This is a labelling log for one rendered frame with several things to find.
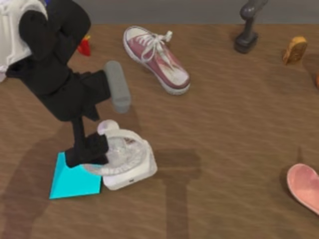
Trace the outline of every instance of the brown toast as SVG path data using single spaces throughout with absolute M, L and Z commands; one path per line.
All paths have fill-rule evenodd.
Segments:
M 293 64 L 300 61 L 306 51 L 307 46 L 307 40 L 303 36 L 294 37 L 284 53 L 284 64 Z

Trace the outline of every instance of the dark base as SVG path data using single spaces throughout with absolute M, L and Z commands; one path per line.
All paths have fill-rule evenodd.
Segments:
M 257 44 L 258 34 L 254 33 L 251 40 L 243 39 L 242 34 L 236 37 L 234 48 L 236 51 L 242 54 L 249 53 Z

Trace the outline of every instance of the sneaker sole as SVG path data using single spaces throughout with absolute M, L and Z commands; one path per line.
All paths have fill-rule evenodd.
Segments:
M 170 95 L 175 95 L 175 96 L 179 96 L 179 95 L 183 95 L 185 94 L 189 87 L 190 84 L 188 84 L 186 87 L 182 88 L 182 89 L 175 89 L 172 88 L 170 86 L 168 86 L 163 79 L 151 68 L 149 67 L 147 64 L 143 63 L 134 53 L 133 51 L 131 51 L 130 47 L 128 46 L 126 39 L 126 32 L 124 33 L 124 37 L 123 37 L 123 44 L 124 44 L 124 49 L 127 52 L 127 54 L 129 55 L 129 57 L 131 57 L 135 62 L 143 65 L 144 67 L 146 67 L 148 70 L 150 70 L 158 79 L 158 81 L 160 82 L 161 86 L 166 90 L 167 93 L 169 93 Z

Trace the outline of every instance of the black figure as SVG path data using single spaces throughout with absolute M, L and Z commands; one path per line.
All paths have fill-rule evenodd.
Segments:
M 253 31 L 256 15 L 267 4 L 268 0 L 248 0 L 241 8 L 240 16 L 246 21 L 244 31 L 235 40 L 235 50 L 246 54 L 256 45 L 258 34 Z
M 19 78 L 60 121 L 70 121 L 74 147 L 67 150 L 66 164 L 106 164 L 106 137 L 94 133 L 85 137 L 82 117 L 97 121 L 95 105 L 111 97 L 103 70 L 74 73 L 67 63 L 91 27 L 87 13 L 72 0 L 51 0 L 48 20 L 29 10 L 20 20 L 21 39 L 32 55 L 9 66 L 6 75 Z

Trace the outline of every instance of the dark gray hammer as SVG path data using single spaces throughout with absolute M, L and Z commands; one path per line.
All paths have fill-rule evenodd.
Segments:
M 200 177 L 200 158 L 194 150 L 165 150 L 155 159 L 155 178 L 166 185 L 166 239 L 189 239 L 187 184 Z
M 258 34 L 253 31 L 257 14 L 267 4 L 268 0 L 248 0 L 241 8 L 240 16 L 246 21 L 244 31 L 235 40 L 235 50 L 246 54 L 256 45 Z

